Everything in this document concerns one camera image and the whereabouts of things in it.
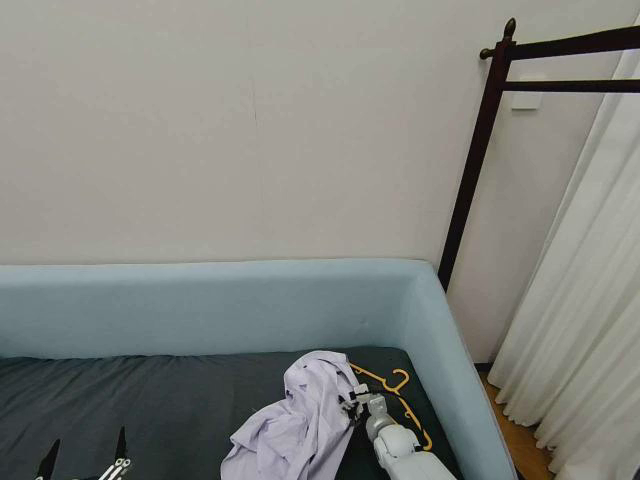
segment white wall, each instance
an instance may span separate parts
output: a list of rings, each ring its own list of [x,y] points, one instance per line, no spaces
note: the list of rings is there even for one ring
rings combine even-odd
[[[11,0],[0,263],[397,256],[444,242],[480,48],[630,24],[637,0]],[[585,78],[615,55],[526,67]],[[477,361],[535,264],[598,96],[503,108],[450,299]],[[503,106],[508,106],[508,99]]]

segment dark gray mattress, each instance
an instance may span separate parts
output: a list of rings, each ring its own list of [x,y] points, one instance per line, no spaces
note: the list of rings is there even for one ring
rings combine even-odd
[[[431,434],[433,452],[462,478],[407,354],[380,347],[341,351],[390,383],[394,368],[411,374],[403,395]],[[229,436],[255,411],[282,399],[282,375],[303,353],[0,359],[0,479],[34,478],[57,438],[55,480],[99,475],[113,461],[122,425],[135,466],[127,480],[219,478]],[[399,402],[387,404],[396,420],[412,426]],[[354,432],[336,478],[388,480],[364,426]]]

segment sheer curtain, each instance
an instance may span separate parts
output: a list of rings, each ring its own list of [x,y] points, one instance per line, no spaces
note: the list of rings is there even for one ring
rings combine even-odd
[[[616,77],[640,78],[638,52]],[[489,375],[557,480],[640,465],[640,95],[607,95]]]

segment wooden floor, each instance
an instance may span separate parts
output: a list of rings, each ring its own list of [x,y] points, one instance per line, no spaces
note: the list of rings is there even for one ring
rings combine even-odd
[[[547,450],[536,448],[533,437],[533,428],[522,427],[509,421],[502,414],[503,405],[495,402],[498,389],[487,382],[487,374],[481,373],[482,383],[491,400],[491,406],[500,424],[502,435],[507,442],[511,458],[516,468],[526,480],[547,480],[552,479],[553,474],[547,470],[551,455]]]

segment light purple cloth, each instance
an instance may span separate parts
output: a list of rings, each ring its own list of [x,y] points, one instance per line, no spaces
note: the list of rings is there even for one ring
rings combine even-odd
[[[231,436],[222,480],[333,480],[353,432],[338,396],[357,384],[342,353],[300,357],[284,374],[285,399]]]

